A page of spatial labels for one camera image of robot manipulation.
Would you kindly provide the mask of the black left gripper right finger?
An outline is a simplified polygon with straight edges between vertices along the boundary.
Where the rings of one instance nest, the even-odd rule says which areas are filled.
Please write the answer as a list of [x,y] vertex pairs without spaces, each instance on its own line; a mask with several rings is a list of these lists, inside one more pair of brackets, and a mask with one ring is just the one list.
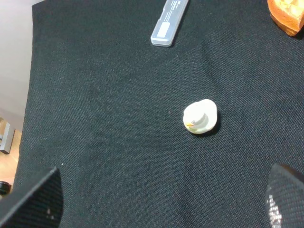
[[268,176],[266,212],[272,228],[304,226],[304,175],[285,164],[274,164]]

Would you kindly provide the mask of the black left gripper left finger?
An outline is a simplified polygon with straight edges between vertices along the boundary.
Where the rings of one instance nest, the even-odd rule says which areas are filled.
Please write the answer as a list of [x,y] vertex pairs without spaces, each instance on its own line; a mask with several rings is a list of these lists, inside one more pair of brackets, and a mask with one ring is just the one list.
[[0,200],[0,226],[58,228],[63,208],[60,171],[47,168]]

